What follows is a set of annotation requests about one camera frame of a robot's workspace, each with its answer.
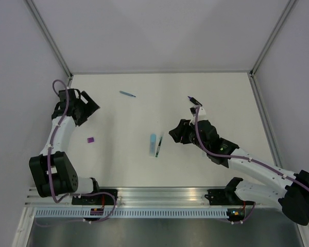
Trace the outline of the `green pen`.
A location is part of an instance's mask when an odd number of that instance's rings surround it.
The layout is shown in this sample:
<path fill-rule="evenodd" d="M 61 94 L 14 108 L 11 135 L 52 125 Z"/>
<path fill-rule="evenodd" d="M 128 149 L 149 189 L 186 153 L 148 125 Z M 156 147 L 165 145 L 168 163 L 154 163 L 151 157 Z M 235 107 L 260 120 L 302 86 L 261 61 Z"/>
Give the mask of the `green pen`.
<path fill-rule="evenodd" d="M 158 143 L 158 146 L 157 146 L 155 157 L 158 157 L 158 155 L 159 155 L 161 144 L 162 144 L 162 139 L 163 139 L 163 136 L 161 136 L 160 139 L 159 139 L 159 143 Z"/>

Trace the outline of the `light blue highlighter cap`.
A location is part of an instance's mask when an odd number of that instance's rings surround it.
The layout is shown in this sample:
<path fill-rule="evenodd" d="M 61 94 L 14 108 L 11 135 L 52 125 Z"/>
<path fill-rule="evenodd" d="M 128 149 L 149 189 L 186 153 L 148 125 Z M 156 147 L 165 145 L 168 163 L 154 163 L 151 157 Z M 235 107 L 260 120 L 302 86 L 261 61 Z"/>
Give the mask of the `light blue highlighter cap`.
<path fill-rule="evenodd" d="M 157 135 L 156 135 L 156 134 L 151 134 L 151 135 L 150 135 L 150 142 L 151 142 L 151 143 L 155 143 L 156 140 L 157 140 Z"/>

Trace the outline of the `light blue highlighter body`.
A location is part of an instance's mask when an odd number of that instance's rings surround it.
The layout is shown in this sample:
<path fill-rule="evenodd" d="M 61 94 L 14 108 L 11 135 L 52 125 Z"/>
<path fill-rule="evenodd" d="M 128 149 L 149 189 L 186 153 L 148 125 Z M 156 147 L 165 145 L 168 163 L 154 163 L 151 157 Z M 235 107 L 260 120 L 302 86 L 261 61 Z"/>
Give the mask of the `light blue highlighter body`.
<path fill-rule="evenodd" d="M 151 157 L 155 157 L 155 155 L 156 155 L 156 141 L 150 141 L 149 155 Z"/>

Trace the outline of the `purple highlighter cap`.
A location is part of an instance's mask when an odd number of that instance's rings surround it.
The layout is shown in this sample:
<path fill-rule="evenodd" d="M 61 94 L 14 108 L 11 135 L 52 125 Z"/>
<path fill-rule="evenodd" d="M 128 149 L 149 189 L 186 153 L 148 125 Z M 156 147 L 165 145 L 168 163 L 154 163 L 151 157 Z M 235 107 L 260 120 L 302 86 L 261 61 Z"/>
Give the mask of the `purple highlighter cap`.
<path fill-rule="evenodd" d="M 94 138 L 93 138 L 93 137 L 89 137 L 89 138 L 87 138 L 87 142 L 88 142 L 88 143 L 92 143 L 92 142 L 94 142 Z"/>

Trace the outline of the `blue pen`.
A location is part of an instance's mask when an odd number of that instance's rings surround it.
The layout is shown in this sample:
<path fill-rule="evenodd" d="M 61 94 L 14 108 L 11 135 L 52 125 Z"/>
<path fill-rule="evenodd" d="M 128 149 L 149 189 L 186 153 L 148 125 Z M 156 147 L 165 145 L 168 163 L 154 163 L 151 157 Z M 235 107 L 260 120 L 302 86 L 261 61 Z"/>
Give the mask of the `blue pen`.
<path fill-rule="evenodd" d="M 124 92 L 124 91 L 119 91 L 119 93 L 123 94 L 123 95 L 126 95 L 126 96 L 129 96 L 129 97 L 133 97 L 133 98 L 136 98 L 135 95 L 131 94 L 131 93 L 128 93 L 128 92 Z"/>

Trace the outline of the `purple black highlighter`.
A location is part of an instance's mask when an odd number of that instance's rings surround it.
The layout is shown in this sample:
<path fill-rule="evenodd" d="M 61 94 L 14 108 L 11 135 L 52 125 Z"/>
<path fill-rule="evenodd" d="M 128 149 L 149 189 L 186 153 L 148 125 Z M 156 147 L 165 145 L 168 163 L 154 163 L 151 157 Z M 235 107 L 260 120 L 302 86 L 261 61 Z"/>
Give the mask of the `purple black highlighter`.
<path fill-rule="evenodd" d="M 190 101 L 192 104 L 198 105 L 198 106 L 202 106 L 202 104 L 201 104 L 197 99 L 195 99 L 194 97 L 188 96 L 188 99 L 189 99 L 189 101 Z"/>

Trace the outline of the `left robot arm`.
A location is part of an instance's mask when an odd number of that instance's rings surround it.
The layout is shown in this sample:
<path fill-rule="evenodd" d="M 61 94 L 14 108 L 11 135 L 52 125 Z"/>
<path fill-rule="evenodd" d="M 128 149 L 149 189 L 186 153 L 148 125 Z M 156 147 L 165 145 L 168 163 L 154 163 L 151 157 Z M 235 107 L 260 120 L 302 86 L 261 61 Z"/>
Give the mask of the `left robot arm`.
<path fill-rule="evenodd" d="M 85 123 L 100 107 L 85 92 L 78 89 L 59 91 L 59 102 L 51 115 L 51 132 L 45 147 L 38 156 L 31 157 L 29 168 L 40 197 L 66 193 L 80 193 L 91 205 L 101 201 L 101 191 L 96 189 L 94 178 L 77 175 L 67 155 L 72 133 Z"/>

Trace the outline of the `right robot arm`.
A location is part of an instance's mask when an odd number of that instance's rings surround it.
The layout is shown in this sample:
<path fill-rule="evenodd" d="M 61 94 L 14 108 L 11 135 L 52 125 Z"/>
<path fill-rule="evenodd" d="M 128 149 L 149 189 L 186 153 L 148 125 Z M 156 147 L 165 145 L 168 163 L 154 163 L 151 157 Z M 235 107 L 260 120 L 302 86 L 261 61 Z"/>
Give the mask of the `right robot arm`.
<path fill-rule="evenodd" d="M 192 123 L 182 119 L 169 135 L 176 143 L 196 145 L 213 163 L 261 182 L 255 185 L 242 178 L 233 178 L 225 187 L 224 197 L 228 203 L 249 201 L 268 205 L 296 224 L 309 224 L 309 172 L 296 173 L 252 158 L 237 144 L 220 137 L 208 120 Z"/>

